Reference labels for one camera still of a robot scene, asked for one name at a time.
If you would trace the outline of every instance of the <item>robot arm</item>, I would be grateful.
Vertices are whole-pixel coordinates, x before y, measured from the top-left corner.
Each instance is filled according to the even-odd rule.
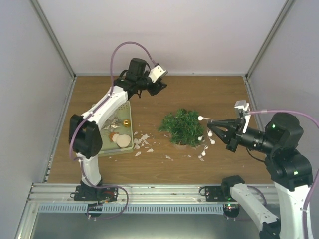
[[[245,209],[260,230],[261,239],[303,239],[301,209],[313,177],[309,161],[296,150],[303,134],[298,119],[291,114],[276,113],[266,125],[265,132],[262,132],[247,127],[249,105],[246,101],[236,102],[235,111],[237,119],[211,121],[207,127],[232,152],[241,145],[266,154],[265,165],[279,196],[281,219],[277,220],[276,216],[252,197],[240,177],[241,180],[237,178],[237,181],[233,180],[233,176],[223,180],[224,194],[228,194]],[[307,222],[311,239],[309,213]]]
[[[119,78],[114,81],[113,92],[107,92],[105,96],[91,109],[82,115],[73,115],[70,119],[69,143],[78,125],[87,117],[89,117],[82,125],[73,142],[73,150],[77,157],[83,160],[84,174],[82,172],[81,186],[83,194],[76,193],[74,200],[76,201],[98,201],[98,192],[90,188],[102,183],[102,177],[98,166],[98,153],[102,148],[102,138],[100,130],[105,121],[112,113],[134,94],[141,97],[143,90],[147,90],[150,95],[156,95],[167,84],[161,81],[161,78],[167,74],[167,70],[160,65],[156,65],[153,69],[145,71],[149,66],[146,61],[134,58],[131,60],[129,69],[121,73]]]

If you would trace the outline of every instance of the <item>gold ball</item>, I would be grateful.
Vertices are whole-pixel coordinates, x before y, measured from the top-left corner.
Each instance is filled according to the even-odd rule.
[[[128,119],[124,120],[123,121],[123,126],[124,127],[130,127],[131,126],[131,122]]]

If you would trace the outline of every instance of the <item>tray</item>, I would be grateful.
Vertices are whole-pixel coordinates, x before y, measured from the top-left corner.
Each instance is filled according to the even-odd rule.
[[[109,132],[107,130],[101,130],[101,137],[103,141],[102,148],[99,152],[99,156],[110,156],[116,154],[123,154],[123,153],[131,153],[133,152],[133,130],[132,130],[132,115],[131,115],[131,104],[129,101],[126,101],[116,110],[116,115],[119,117],[121,121],[129,120],[131,122],[130,127],[124,127],[123,125],[119,124],[119,128],[114,130],[115,133],[127,134],[131,137],[131,142],[128,147],[126,148],[119,148],[118,145],[114,142],[111,142],[109,139]]]

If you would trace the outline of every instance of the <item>green plant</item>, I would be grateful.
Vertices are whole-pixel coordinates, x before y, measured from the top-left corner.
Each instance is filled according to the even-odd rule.
[[[204,127],[199,123],[198,116],[197,111],[178,109],[175,115],[169,113],[164,117],[159,132],[169,132],[172,143],[198,146],[198,137],[204,134]]]

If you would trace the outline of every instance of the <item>wooden table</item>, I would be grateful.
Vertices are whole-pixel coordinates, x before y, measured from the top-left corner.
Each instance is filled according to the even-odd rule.
[[[142,98],[133,96],[133,131],[136,138],[141,134],[151,137],[153,152],[141,147],[133,153],[99,158],[100,173],[104,183],[114,184],[212,184],[222,178],[240,175],[247,183],[270,183],[265,165],[252,159],[245,148],[238,147],[236,153],[225,149],[216,136],[215,145],[209,145],[204,161],[198,159],[198,149],[176,150],[164,133],[157,131],[163,117],[178,108],[197,110],[204,117],[214,120],[235,118],[234,103],[248,100],[241,77],[212,76],[166,76],[168,87],[151,97],[148,92]],[[53,160],[49,183],[79,183],[81,180],[78,162],[68,157],[69,119],[73,114],[82,114],[96,103],[108,90],[109,77],[78,77],[66,114],[59,143]],[[251,127],[256,127],[254,119]]]

